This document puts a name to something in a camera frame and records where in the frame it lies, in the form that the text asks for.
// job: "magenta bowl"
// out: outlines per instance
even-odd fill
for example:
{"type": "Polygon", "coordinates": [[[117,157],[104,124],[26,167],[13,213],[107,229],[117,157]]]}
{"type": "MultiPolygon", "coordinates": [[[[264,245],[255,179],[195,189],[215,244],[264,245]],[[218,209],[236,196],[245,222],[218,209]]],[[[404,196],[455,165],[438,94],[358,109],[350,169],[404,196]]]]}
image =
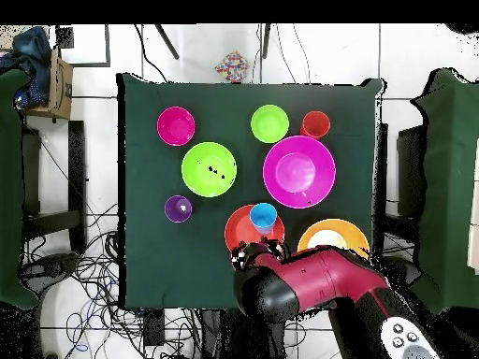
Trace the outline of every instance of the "magenta bowl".
{"type": "Polygon", "coordinates": [[[195,133],[195,119],[185,108],[167,108],[158,117],[156,130],[170,146],[188,143],[195,133]]]}
{"type": "Polygon", "coordinates": [[[289,208],[309,208],[331,191],[336,166],[326,146],[307,136],[276,143],[266,156],[263,181],[271,196],[289,208]]]}

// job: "plastic bowl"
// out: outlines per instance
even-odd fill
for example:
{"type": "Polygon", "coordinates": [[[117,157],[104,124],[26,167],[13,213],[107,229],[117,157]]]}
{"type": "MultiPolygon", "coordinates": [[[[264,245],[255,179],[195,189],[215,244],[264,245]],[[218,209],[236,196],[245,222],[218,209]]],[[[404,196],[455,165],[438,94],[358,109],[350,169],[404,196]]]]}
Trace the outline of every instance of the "plastic bowl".
{"type": "Polygon", "coordinates": [[[322,111],[310,111],[304,116],[299,132],[313,139],[319,139],[321,136],[327,134],[329,127],[329,117],[322,111]]]}
{"type": "Polygon", "coordinates": [[[299,240],[298,251],[314,248],[316,245],[334,245],[339,248],[352,249],[365,258],[368,258],[368,254],[363,249],[370,250],[368,239],[362,231],[354,224],[342,219],[325,219],[310,226],[299,240]]]}
{"type": "Polygon", "coordinates": [[[305,136],[276,143],[263,164],[263,181],[271,196],[289,208],[309,208],[327,197],[336,167],[325,145],[305,136]]]}
{"type": "Polygon", "coordinates": [[[225,193],[235,181],[236,173],[233,154],[225,146],[214,142],[195,145],[181,163],[184,184],[203,197],[225,193]]]}
{"type": "Polygon", "coordinates": [[[185,108],[167,108],[158,117],[156,130],[170,146],[188,143],[195,133],[195,119],[185,108]]]}
{"type": "Polygon", "coordinates": [[[187,220],[192,210],[190,200],[182,195],[173,195],[165,203],[165,215],[174,223],[182,223],[187,220]]]}
{"type": "Polygon", "coordinates": [[[263,143],[276,143],[288,132],[289,120],[282,108],[264,105],[251,118],[253,135],[263,143]]]}
{"type": "Polygon", "coordinates": [[[250,221],[250,212],[253,205],[246,205],[238,208],[229,217],[225,226],[225,243],[227,248],[232,251],[237,248],[241,241],[249,244],[251,242],[259,242],[262,236],[268,239],[279,239],[284,241],[284,225],[280,216],[276,217],[276,222],[270,233],[261,234],[250,221]]]}

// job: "white tile floor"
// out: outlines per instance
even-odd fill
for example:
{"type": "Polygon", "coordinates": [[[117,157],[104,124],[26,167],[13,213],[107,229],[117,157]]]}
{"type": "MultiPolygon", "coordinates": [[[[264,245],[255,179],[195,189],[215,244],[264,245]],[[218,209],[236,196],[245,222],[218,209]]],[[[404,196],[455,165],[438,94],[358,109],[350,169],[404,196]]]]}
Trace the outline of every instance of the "white tile floor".
{"type": "MultiPolygon", "coordinates": [[[[73,27],[79,46],[76,50],[66,51],[65,59],[70,63],[103,62],[105,37],[102,26],[92,26],[91,29],[85,28],[85,25],[83,28],[73,27]]],[[[164,28],[180,54],[179,61],[173,59],[153,25],[145,25],[141,31],[147,56],[169,80],[224,82],[213,68],[229,52],[238,50],[253,66],[259,49],[255,23],[164,25],[164,28]]],[[[430,71],[438,67],[453,66],[469,80],[479,78],[477,38],[453,33],[441,24],[298,23],[296,29],[308,55],[311,82],[356,85],[368,78],[386,80],[383,122],[389,124],[387,198],[398,200],[396,138],[401,129],[422,122],[421,115],[408,100],[421,94],[430,71]]],[[[308,68],[293,24],[279,24],[279,33],[284,57],[296,82],[306,82],[308,68]]],[[[278,31],[273,25],[268,59],[263,62],[263,83],[293,81],[279,48],[278,31]]],[[[143,59],[133,25],[109,25],[109,53],[110,67],[76,67],[73,75],[72,120],[85,121],[87,200],[96,214],[118,202],[115,73],[130,72],[147,80],[162,81],[159,73],[143,59]]],[[[245,82],[252,82],[251,70],[245,82]]],[[[259,83],[259,60],[256,62],[254,83],[259,83]]],[[[54,124],[49,119],[35,117],[28,117],[27,122],[41,131],[45,145],[67,172],[66,122],[54,124]]],[[[41,210],[67,209],[67,181],[43,149],[40,177],[41,210]]],[[[396,210],[394,202],[388,203],[389,213],[396,213],[396,210]]],[[[102,232],[116,229],[118,218],[115,213],[116,208],[110,216],[100,220],[102,232]]],[[[89,238],[97,234],[97,229],[89,228],[89,238]]],[[[38,241],[34,241],[31,247],[37,244],[38,241]]],[[[48,236],[47,245],[39,253],[58,251],[69,251],[65,232],[48,236]]],[[[93,247],[92,251],[99,253],[100,249],[93,247]]],[[[88,301],[87,295],[74,280],[65,280],[50,289],[41,316],[45,351],[57,352],[61,358],[66,355],[72,346],[67,332],[72,337],[78,318],[69,323],[66,320],[73,312],[85,312],[88,301]]],[[[182,316],[182,312],[170,309],[167,316],[175,320],[182,316]]],[[[180,325],[172,323],[168,332],[178,337],[180,325]]],[[[325,312],[300,325],[302,328],[296,331],[296,325],[291,323],[285,331],[288,359],[341,359],[325,312]]],[[[97,326],[101,327],[101,324],[94,323],[81,340],[84,345],[90,344],[90,349],[75,351],[70,359],[92,359],[92,353],[102,345],[109,332],[97,326]]],[[[96,359],[141,359],[130,342],[121,336],[109,337],[104,347],[98,351],[96,359]]],[[[159,357],[159,350],[155,351],[155,357],[159,357]]],[[[152,353],[152,348],[147,348],[147,352],[152,353]]],[[[184,347],[183,353],[192,353],[191,343],[184,347]]]]}

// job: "red plate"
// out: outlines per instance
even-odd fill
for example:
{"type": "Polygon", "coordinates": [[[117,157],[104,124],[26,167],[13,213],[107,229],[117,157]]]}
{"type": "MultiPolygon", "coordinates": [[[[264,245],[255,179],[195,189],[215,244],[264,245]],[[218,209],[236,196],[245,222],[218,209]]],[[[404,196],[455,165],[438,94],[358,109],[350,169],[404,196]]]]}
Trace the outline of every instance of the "red plate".
{"type": "MultiPolygon", "coordinates": [[[[237,209],[228,219],[225,227],[225,242],[230,251],[240,245],[240,241],[247,244],[259,242],[262,234],[259,234],[250,221],[250,210],[253,205],[246,205],[237,209]]],[[[273,229],[266,234],[268,239],[284,241],[284,225],[280,217],[276,218],[273,229]]]]}

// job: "lime green bowl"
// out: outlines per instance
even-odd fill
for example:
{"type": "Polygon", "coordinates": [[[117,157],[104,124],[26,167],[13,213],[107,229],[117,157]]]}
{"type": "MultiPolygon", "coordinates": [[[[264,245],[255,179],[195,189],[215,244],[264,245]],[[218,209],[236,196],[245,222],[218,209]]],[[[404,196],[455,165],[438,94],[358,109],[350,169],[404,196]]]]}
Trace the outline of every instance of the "lime green bowl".
{"type": "Polygon", "coordinates": [[[275,105],[264,105],[251,118],[253,135],[263,143],[276,143],[284,138],[289,128],[287,114],[275,105]]]}
{"type": "Polygon", "coordinates": [[[192,147],[181,163],[184,184],[202,197],[225,193],[236,177],[233,154],[218,143],[203,142],[192,147]]]}

